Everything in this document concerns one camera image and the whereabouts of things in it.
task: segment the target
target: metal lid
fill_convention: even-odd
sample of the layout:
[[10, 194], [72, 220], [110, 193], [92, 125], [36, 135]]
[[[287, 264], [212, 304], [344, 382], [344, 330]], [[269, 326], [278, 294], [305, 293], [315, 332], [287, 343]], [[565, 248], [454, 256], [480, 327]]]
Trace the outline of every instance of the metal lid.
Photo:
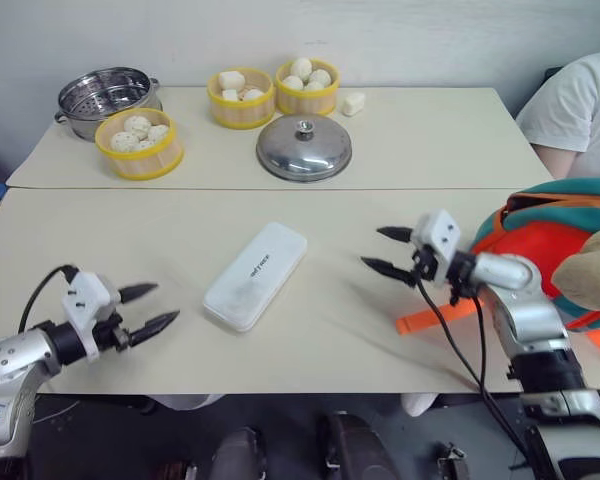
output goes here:
[[322, 115], [284, 115], [258, 138], [258, 160], [275, 176], [294, 182], [332, 177], [351, 160], [347, 131]]

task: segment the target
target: black cable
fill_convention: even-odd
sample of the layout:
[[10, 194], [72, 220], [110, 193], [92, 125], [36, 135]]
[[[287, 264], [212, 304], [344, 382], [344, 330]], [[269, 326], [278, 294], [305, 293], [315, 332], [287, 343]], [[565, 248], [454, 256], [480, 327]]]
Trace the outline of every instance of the black cable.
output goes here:
[[425, 302], [427, 302], [427, 305], [429, 305], [429, 308], [431, 309], [431, 311], [433, 311], [435, 316], [438, 318], [438, 321], [440, 322], [440, 325], [442, 326], [442, 330], [444, 331], [444, 334], [447, 337], [447, 341], [449, 342], [449, 345], [451, 345], [451, 348], [453, 349], [453, 351], [455, 352], [457, 357], [460, 359], [462, 364], [465, 366], [465, 368], [467, 369], [467, 371], [469, 372], [471, 377], [473, 377], [475, 382], [478, 384], [478, 388], [480, 389], [480, 394], [482, 396], [482, 400], [484, 401], [485, 406], [489, 410], [489, 413], [491, 413], [491, 415], [496, 420], [496, 422], [498, 422], [498, 425], [500, 425], [502, 430], [507, 434], [507, 436], [509, 437], [511, 442], [518, 448], [518, 450], [520, 450], [520, 453], [522, 453], [522, 455], [524, 455], [525, 458], [527, 458], [527, 451], [524, 446], [524, 443], [520, 440], [520, 438], [518, 438], [518, 435], [513, 430], [513, 428], [509, 424], [508, 420], [502, 413], [502, 410], [500, 410], [500, 407], [496, 404], [494, 398], [486, 390], [485, 385], [484, 385], [483, 377], [486, 377], [486, 361], [487, 360], [486, 360], [486, 336], [483, 335], [484, 334], [484, 317], [482, 315], [482, 307], [480, 307], [480, 309], [478, 310], [478, 312], [479, 312], [478, 313], [478, 321], [479, 321], [479, 323], [482, 323], [481, 347], [482, 347], [482, 344], [484, 343], [484, 349], [482, 350], [484, 357], [482, 359], [483, 365], [481, 368], [480, 377], [478, 377], [478, 375], [476, 374], [475, 370], [473, 369], [473, 367], [471, 366], [469, 361], [462, 354], [462, 352], [460, 351], [460, 348], [458, 348], [458, 345], [456, 344], [456, 342], [453, 338], [453, 335], [451, 335], [451, 331], [449, 330], [447, 321], [445, 320], [444, 316], [442, 315], [442, 312], [440, 312], [440, 309], [438, 309], [438, 306], [433, 302], [433, 300], [431, 299], [431, 297], [425, 290], [424, 285], [422, 284], [422, 280], [419, 277], [416, 278], [416, 286], [418, 287], [418, 290], [420, 291], [422, 298], [424, 298]]
[[38, 284], [36, 289], [29, 297], [27, 305], [24, 307], [22, 317], [20, 318], [20, 325], [18, 326], [18, 333], [24, 332], [24, 329], [27, 327], [27, 318], [29, 317], [29, 312], [31, 312], [31, 307], [33, 307], [33, 303], [36, 301], [36, 298], [38, 298], [38, 295], [40, 295], [42, 289], [47, 285], [47, 283], [49, 283], [49, 280], [51, 280], [54, 277], [54, 275], [56, 275], [59, 272], [64, 273], [67, 282], [71, 283], [73, 277], [76, 275], [76, 273], [78, 273], [78, 269], [73, 265], [62, 265], [51, 270], [47, 274], [47, 276], [42, 279], [42, 281]]

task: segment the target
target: pot handle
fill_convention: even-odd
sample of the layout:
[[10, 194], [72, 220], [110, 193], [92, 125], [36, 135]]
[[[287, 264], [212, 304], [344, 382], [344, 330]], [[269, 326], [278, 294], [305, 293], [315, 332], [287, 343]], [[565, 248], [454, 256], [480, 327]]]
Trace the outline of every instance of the pot handle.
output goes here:
[[67, 122], [67, 117], [65, 117], [64, 113], [62, 113], [61, 111], [57, 111], [53, 118], [57, 123]]

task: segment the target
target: yellow steamer basket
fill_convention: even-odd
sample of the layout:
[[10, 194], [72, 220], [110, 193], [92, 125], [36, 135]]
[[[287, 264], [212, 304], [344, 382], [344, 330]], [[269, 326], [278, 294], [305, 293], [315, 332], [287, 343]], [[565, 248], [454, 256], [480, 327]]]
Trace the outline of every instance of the yellow steamer basket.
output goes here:
[[338, 69], [327, 62], [312, 58], [311, 64], [314, 70], [321, 68], [329, 72], [331, 85], [323, 90], [305, 92], [303, 90], [293, 90], [282, 83], [289, 75], [292, 63], [285, 63], [276, 72], [276, 102], [278, 109], [287, 115], [292, 113], [330, 114], [336, 108], [336, 93], [340, 86]]
[[242, 73], [245, 77], [245, 90], [257, 88], [264, 95], [255, 100], [232, 102], [222, 98], [222, 88], [216, 74], [207, 83], [207, 92], [211, 99], [211, 113], [216, 121], [227, 128], [245, 130], [264, 125], [276, 110], [275, 95], [271, 77], [265, 72], [255, 68], [238, 67], [232, 68]]
[[[146, 150], [115, 152], [111, 149], [111, 137], [124, 131], [124, 121], [132, 115], [141, 115], [152, 125], [167, 125], [169, 133], [160, 143]], [[96, 130], [95, 141], [113, 171], [129, 180], [149, 180], [165, 175], [177, 167], [184, 156], [184, 149], [176, 136], [175, 122], [166, 113], [153, 108], [132, 108], [112, 115]]]

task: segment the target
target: beige tabletop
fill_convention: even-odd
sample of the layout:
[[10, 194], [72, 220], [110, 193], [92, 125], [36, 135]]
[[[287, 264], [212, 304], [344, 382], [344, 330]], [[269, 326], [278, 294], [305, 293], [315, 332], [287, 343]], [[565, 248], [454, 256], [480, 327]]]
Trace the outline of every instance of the beige tabletop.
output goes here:
[[[120, 309], [141, 326], [181, 309], [158, 337], [93, 364], [80, 361], [53, 379], [61, 393], [465, 392], [467, 375], [441, 329], [400, 337], [394, 320], [425, 307], [398, 282], [370, 271], [360, 255], [410, 265], [411, 250], [380, 236], [382, 225], [413, 225], [447, 208], [469, 241], [505, 190], [147, 191], [11, 189], [0, 205], [0, 336], [15, 332], [33, 288], [53, 267], [74, 262], [116, 285], [161, 288]], [[309, 248], [254, 329], [232, 333], [207, 319], [202, 297], [214, 278], [268, 222], [308, 239]], [[62, 321], [60, 279], [49, 284], [30, 325]], [[438, 302], [442, 291], [429, 290]], [[479, 360], [475, 318], [451, 330]], [[488, 385], [512, 391], [507, 361], [488, 322]], [[584, 337], [575, 348], [593, 387], [600, 353]]]
[[[12, 187], [169, 189], [520, 189], [550, 180], [491, 88], [364, 88], [367, 106], [353, 118], [332, 118], [349, 132], [351, 164], [337, 177], [294, 184], [259, 165], [260, 129], [216, 124], [204, 88], [158, 92], [176, 122], [185, 157], [155, 180], [118, 178], [94, 144], [52, 124], [11, 176]], [[342, 98], [351, 90], [342, 89]]]

